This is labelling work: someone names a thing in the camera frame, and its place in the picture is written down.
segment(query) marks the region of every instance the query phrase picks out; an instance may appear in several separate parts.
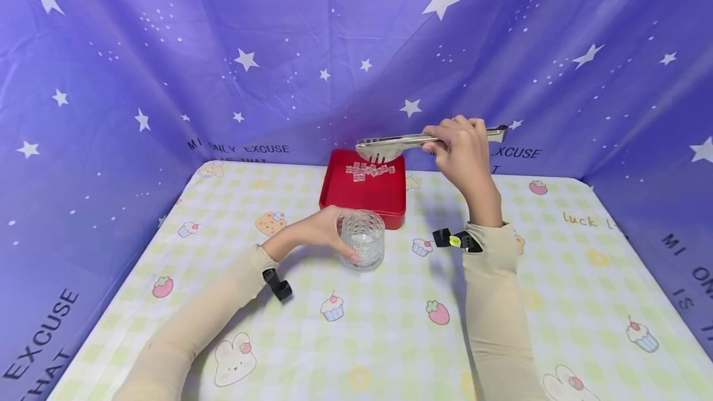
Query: checkered tablecloth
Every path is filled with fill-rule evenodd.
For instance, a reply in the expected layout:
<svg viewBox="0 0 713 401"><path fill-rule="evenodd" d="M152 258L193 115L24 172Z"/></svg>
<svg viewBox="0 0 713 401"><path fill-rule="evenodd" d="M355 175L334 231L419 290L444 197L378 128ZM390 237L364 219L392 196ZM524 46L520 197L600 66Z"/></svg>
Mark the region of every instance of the checkered tablecloth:
<svg viewBox="0 0 713 401"><path fill-rule="evenodd" d="M203 166L50 400L109 400L160 323L242 247L318 209L323 177L323 167ZM713 400L713 364L592 190L572 179L496 181L524 252L519 278L552 399ZM356 274L329 251L293 252L280 273L294 299L282 306L264 290L240 311L194 363L184 399L482 401L461 321L460 251L423 248L432 231L462 228L465 205L437 173L408 172L407 188L405 224L386 232L378 269ZM238 369L216 377L219 365Z"/></svg>

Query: left hand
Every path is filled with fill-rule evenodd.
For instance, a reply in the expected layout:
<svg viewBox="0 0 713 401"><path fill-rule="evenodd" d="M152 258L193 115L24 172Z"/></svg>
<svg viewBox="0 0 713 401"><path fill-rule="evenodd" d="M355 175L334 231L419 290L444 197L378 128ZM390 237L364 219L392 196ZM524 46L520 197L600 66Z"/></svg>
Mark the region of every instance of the left hand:
<svg viewBox="0 0 713 401"><path fill-rule="evenodd" d="M282 228L275 236L263 243L262 247L277 262L296 246L316 245L334 248L346 260L358 263L357 253L340 237L342 221L351 212L352 209L330 205L308 218Z"/></svg>

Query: red tray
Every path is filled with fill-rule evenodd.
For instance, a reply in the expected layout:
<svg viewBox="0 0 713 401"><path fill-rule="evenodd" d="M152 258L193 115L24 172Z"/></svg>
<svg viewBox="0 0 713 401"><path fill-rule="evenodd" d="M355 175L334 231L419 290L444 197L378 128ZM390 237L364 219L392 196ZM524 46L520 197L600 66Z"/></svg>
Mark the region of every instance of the red tray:
<svg viewBox="0 0 713 401"><path fill-rule="evenodd" d="M404 157L386 163L386 166L395 168L394 174L366 175L366 181L356 182L352 174L347 173L347 166L355 162L369 165L356 151L335 149L332 152L319 195L319 207L334 204L342 208L372 210L384 219L386 229L399 229L404 224L405 214Z"/></svg>

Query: glass cup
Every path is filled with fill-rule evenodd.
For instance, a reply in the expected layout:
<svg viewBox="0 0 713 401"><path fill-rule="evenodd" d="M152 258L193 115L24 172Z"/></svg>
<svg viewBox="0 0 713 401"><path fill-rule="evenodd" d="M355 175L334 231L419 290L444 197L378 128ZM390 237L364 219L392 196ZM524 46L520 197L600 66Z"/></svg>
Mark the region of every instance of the glass cup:
<svg viewBox="0 0 713 401"><path fill-rule="evenodd" d="M342 263L353 270L374 270L384 260L384 220L370 210L355 210L342 221L342 241L360 259L355 264L340 255Z"/></svg>

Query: hand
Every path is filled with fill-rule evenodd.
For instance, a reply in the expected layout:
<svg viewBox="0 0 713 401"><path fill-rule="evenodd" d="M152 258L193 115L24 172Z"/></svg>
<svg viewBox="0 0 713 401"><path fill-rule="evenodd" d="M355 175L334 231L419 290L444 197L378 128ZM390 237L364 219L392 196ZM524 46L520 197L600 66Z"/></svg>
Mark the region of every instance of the hand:
<svg viewBox="0 0 713 401"><path fill-rule="evenodd" d="M423 133L441 141L423 144L436 154L436 166L463 194L470 209L470 221L480 226L503 225L501 199L490 172L490 146L486 123L458 115Z"/></svg>
<svg viewBox="0 0 713 401"><path fill-rule="evenodd" d="M276 262L300 245L328 246L334 248L347 260L357 263L358 255L342 241L342 221L352 212L330 205L319 212L287 225L275 236L269 238L262 247Z"/></svg>

